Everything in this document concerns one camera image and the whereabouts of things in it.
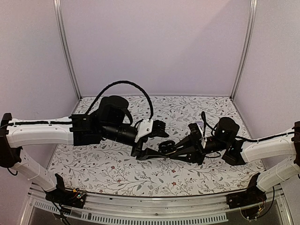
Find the black earbud charging case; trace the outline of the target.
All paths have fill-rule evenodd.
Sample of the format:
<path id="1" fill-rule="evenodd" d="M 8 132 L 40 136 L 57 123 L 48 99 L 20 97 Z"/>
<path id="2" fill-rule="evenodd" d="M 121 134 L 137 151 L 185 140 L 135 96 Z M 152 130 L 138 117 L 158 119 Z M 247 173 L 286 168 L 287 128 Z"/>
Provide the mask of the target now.
<path id="1" fill-rule="evenodd" d="M 172 140 L 162 142 L 158 146 L 158 152 L 165 154 L 165 155 L 170 155 L 170 154 L 176 152 L 176 150 L 177 150 L 177 148 L 175 146 L 175 142 Z"/>

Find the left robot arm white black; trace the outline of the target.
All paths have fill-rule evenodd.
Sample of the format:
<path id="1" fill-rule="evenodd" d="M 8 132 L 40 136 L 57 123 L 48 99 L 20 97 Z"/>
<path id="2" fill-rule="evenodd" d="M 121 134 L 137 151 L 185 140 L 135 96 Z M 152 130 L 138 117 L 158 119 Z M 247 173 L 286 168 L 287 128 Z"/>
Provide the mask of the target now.
<path id="1" fill-rule="evenodd" d="M 51 193 L 59 203 L 70 199 L 61 176 L 47 171 L 33 160 L 24 146 L 65 144 L 86 146 L 108 139 L 133 148 L 137 157 L 148 138 L 168 137 L 165 123 L 152 118 L 133 126 L 129 102 L 120 96 L 103 97 L 92 113 L 73 114 L 54 120 L 19 120 L 3 115 L 0 127 L 0 165 L 12 168 Z"/>

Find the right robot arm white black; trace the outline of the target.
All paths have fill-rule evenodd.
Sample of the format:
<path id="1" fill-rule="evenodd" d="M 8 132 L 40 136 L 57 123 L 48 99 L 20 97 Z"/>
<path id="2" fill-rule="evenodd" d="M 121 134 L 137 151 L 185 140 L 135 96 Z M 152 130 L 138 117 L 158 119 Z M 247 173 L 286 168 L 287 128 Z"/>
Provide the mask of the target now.
<path id="1" fill-rule="evenodd" d="M 300 173 L 300 124 L 280 134 L 247 139 L 237 135 L 240 127 L 229 117 L 222 117 L 210 137 L 198 123 L 189 125 L 190 134 L 179 143 L 170 141 L 159 149 L 168 158 L 189 163 L 202 164 L 207 154 L 224 151 L 222 159 L 231 166 L 245 165 L 259 159 L 286 155 L 287 158 L 276 166 L 254 175 L 243 193 L 242 200 L 253 204 L 261 193 Z"/>

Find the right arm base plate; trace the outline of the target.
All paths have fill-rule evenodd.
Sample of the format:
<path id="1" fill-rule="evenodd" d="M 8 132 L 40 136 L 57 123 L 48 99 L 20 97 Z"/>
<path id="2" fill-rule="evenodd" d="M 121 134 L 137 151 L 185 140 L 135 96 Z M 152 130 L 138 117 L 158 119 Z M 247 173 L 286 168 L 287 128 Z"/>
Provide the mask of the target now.
<path id="1" fill-rule="evenodd" d="M 248 220 L 259 218 L 267 200 L 265 191 L 256 186 L 259 175 L 260 173 L 257 173 L 250 179 L 246 190 L 226 196 L 226 203 L 230 209 L 246 207 L 241 210 L 241 214 Z"/>

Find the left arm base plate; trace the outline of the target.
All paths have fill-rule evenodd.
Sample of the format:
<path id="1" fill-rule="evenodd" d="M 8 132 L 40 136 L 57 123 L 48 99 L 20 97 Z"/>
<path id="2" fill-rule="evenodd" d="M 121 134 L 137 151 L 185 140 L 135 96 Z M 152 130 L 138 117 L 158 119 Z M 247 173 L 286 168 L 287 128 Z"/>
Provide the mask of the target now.
<path id="1" fill-rule="evenodd" d="M 68 190 L 65 188 L 64 180 L 60 175 L 56 173 L 55 178 L 57 181 L 55 189 L 49 192 L 45 191 L 45 199 L 60 205 L 83 209 L 86 201 L 86 190 L 79 188 Z"/>

